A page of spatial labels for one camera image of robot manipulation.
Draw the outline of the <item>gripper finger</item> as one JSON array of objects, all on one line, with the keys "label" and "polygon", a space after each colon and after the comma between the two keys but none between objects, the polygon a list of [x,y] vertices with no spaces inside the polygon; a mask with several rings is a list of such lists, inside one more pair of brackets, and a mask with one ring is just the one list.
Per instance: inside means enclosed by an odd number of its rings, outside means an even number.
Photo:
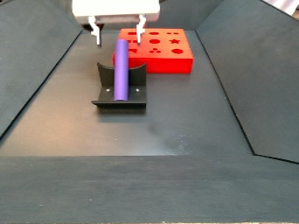
[{"label": "gripper finger", "polygon": [[93,28],[91,34],[97,37],[97,44],[99,47],[102,47],[101,28],[99,28],[98,19],[95,16],[89,17],[89,24]]},{"label": "gripper finger", "polygon": [[146,32],[146,15],[139,15],[139,23],[135,27],[135,30],[137,30],[137,41],[138,41],[138,44],[142,43],[142,35],[143,33]]}]

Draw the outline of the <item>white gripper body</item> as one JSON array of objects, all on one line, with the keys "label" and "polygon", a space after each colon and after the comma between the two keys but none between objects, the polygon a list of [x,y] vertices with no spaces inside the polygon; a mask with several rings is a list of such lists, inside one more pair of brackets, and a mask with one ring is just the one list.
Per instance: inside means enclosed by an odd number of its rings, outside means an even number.
[{"label": "white gripper body", "polygon": [[154,22],[159,18],[159,0],[73,0],[73,14],[86,24],[95,18],[101,24],[138,23],[141,18]]}]

